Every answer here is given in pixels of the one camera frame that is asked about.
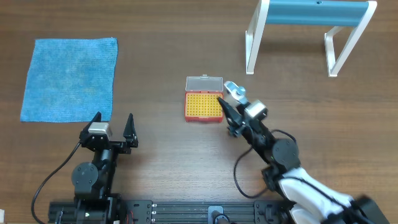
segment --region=transparent lid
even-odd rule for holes
[[[222,77],[208,77],[203,74],[200,77],[187,77],[185,91],[223,91]]]

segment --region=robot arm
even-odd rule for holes
[[[218,101],[229,124],[230,135],[242,135],[269,165],[262,170],[264,181],[269,190],[295,203],[286,211],[295,223],[388,223],[371,199],[353,200],[310,177],[301,167],[294,137],[275,130],[290,139],[275,138],[273,131],[261,122],[267,117],[266,106],[259,100],[248,102],[242,86],[233,82],[226,82],[224,86],[231,104],[221,98]],[[364,206],[364,201],[372,205],[371,208]]]

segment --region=wooden table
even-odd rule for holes
[[[266,26],[254,76],[245,75],[244,31],[257,0],[2,1],[0,3],[0,208],[9,222],[33,222],[40,183],[70,153],[85,123],[19,121],[34,40],[117,37],[110,125],[116,139],[130,112],[139,148],[122,155],[113,192],[127,199],[247,201],[232,176],[249,146],[221,124],[186,123],[186,76],[223,77],[269,108],[265,124],[293,134],[302,165],[327,186],[372,197],[398,222],[398,2],[380,0],[337,78],[328,78],[329,27]],[[349,31],[335,38],[343,48]],[[79,149],[43,188],[36,212],[72,199]],[[247,192],[265,187],[255,153],[238,167]],[[263,199],[279,198],[269,192]]]

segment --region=blue roller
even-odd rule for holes
[[[270,0],[266,24],[356,27],[368,2]]]

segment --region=black metal base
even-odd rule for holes
[[[253,202],[152,202],[151,200],[127,200],[129,223],[134,224],[212,224],[209,223],[209,207],[222,207],[231,223],[280,224],[281,211],[287,204],[283,201],[257,200]],[[76,223],[73,202],[52,202],[49,223],[54,223],[57,213],[63,209],[62,223]],[[126,223],[125,217],[120,223]],[[90,217],[82,223],[92,223]]]

